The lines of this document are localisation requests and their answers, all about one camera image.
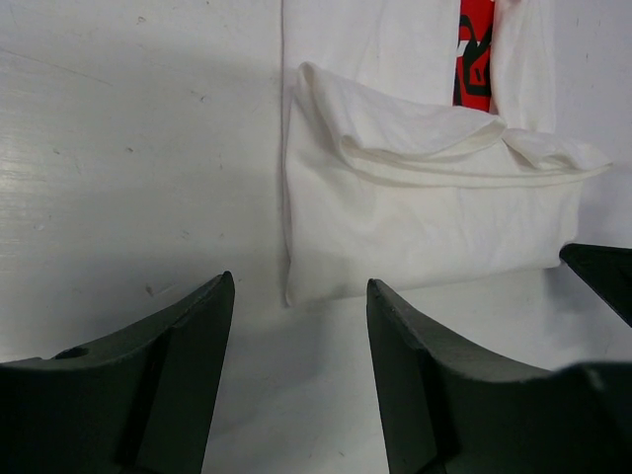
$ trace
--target white table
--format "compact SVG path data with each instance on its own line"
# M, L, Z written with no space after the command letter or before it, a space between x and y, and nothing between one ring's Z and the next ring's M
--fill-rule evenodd
M587 185L580 240L632 246L632 4L563 3L559 130L619 163ZM0 359L228 269L205 472L385 474L363 299L282 304L279 72L280 0L0 0ZM405 295L522 361L632 359L631 330L564 268Z

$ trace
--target table surface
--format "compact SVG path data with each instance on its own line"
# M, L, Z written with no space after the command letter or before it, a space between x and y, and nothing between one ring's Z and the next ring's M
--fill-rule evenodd
M630 247L632 3L556 5L558 129L617 163L586 184L579 240ZM363 299L283 306L279 73L280 0L0 0L0 359L106 335L227 269L204 472L385 474ZM542 367L632 359L566 268L405 296Z

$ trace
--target white fabric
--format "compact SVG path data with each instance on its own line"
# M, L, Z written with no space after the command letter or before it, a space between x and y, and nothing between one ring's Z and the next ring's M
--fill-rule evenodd
M552 267L575 237L608 160L551 133L547 2L497 2L497 116L451 106L459 5L284 3L290 304Z

